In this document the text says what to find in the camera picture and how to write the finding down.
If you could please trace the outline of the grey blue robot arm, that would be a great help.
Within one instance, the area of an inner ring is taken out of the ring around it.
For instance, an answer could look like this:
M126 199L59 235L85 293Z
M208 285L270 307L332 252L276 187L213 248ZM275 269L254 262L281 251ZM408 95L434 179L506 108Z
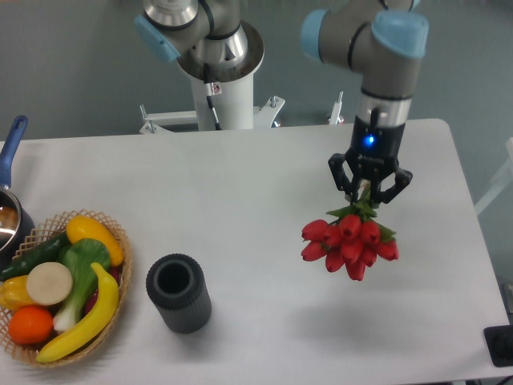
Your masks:
M386 204L412 179L398 151L429 30L414 8L413 1L350 1L336 12L312 11L301 26L308 57L362 76L349 149L329 159L351 202ZM135 28L155 56L190 79L200 130L256 127L253 76L265 49L238 1L146 1Z

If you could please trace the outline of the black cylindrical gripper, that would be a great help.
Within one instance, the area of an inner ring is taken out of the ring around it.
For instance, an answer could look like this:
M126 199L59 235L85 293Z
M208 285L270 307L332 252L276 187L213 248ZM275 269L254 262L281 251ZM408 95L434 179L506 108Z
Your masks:
M328 160L329 169L337 189L347 201L357 201L361 179L370 180L370 206L389 204L412 181L413 173L399 168L398 153L405 124L372 128L369 123L356 118L349 149L345 154L334 153ZM350 179L344 164L349 165ZM394 173L394 184L381 190L382 180Z

